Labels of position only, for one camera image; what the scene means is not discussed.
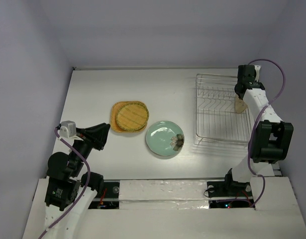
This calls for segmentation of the beige floral ceramic plate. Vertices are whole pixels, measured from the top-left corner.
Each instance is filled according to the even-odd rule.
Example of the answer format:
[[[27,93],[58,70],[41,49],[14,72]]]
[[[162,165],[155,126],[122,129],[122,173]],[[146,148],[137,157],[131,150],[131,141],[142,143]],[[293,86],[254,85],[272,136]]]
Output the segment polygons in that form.
[[[245,110],[247,110],[248,105],[239,98],[238,95],[235,95],[235,101],[234,101],[234,110],[237,114],[243,113]]]

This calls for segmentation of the large orange woven plate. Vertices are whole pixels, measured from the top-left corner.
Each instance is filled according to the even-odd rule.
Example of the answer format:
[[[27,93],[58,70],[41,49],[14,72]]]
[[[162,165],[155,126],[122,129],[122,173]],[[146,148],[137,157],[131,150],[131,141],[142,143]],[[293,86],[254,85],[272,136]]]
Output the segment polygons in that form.
[[[110,124],[115,132],[143,131],[148,119],[149,110],[141,101],[117,102],[111,109]]]

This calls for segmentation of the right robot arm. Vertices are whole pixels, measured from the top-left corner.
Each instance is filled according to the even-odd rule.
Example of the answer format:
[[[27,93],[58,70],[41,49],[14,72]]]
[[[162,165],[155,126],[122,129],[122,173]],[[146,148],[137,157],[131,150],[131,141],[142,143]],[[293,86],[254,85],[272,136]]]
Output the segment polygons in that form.
[[[260,176],[268,164],[284,160],[288,154],[294,127],[283,121],[268,100],[265,87],[259,81],[260,66],[240,65],[237,84],[234,87],[238,98],[248,107],[255,122],[245,158],[230,169],[223,182],[223,191],[235,196],[244,190],[251,178]]]

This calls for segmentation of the teal floral ceramic plate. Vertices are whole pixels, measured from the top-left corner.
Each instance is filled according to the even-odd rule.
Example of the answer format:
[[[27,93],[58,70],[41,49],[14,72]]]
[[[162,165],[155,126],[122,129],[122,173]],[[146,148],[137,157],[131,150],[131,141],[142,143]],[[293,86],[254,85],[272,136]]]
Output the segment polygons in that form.
[[[174,122],[162,120],[153,123],[147,130],[145,141],[148,148],[162,157],[178,154],[184,146],[183,130]]]

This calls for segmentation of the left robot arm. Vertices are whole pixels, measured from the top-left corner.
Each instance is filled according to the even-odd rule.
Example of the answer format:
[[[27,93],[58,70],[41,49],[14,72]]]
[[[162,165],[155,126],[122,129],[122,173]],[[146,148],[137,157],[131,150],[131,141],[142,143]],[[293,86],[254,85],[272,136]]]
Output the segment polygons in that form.
[[[75,239],[92,200],[103,194],[103,176],[91,171],[87,157],[103,150],[110,124],[77,128],[63,121],[54,133],[70,152],[53,153],[47,163],[45,221],[41,239]]]

